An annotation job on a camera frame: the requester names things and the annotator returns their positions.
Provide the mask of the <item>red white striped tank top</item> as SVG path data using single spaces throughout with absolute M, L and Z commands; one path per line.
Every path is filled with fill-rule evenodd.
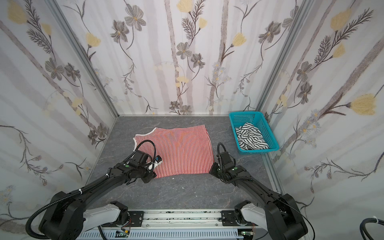
M 155 167 L 157 178 L 176 175 L 208 174 L 214 163 L 209 133 L 204 125 L 188 128 L 154 128 L 133 138 L 137 146 L 152 141 L 162 163 Z

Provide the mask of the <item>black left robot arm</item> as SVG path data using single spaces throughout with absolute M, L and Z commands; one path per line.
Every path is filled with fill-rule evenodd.
M 141 179 L 146 184 L 157 176 L 154 169 L 163 159 L 155 155 L 147 163 L 148 157 L 144 152 L 134 151 L 90 184 L 69 193 L 55 194 L 43 210 L 39 231 L 51 240 L 76 239 L 85 230 L 84 213 L 96 200 L 121 185 L 128 185 L 131 180 Z

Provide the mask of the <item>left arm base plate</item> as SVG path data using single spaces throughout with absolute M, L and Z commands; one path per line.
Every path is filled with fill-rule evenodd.
M 124 214 L 125 222 L 122 227 L 141 227 L 144 220 L 144 213 L 144 211 L 128 211 Z

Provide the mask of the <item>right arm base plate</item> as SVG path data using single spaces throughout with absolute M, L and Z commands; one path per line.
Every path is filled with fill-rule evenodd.
M 240 213 L 235 210 L 222 210 L 219 221 L 223 227 L 252 227 L 251 222 L 246 222 Z

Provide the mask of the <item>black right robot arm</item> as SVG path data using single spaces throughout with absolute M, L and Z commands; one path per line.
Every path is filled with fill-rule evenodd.
M 281 195 L 261 184 L 244 167 L 236 165 L 227 151 L 218 152 L 217 159 L 210 174 L 252 198 L 238 210 L 241 220 L 264 228 L 273 240 L 298 240 L 308 233 L 305 217 L 291 195 Z

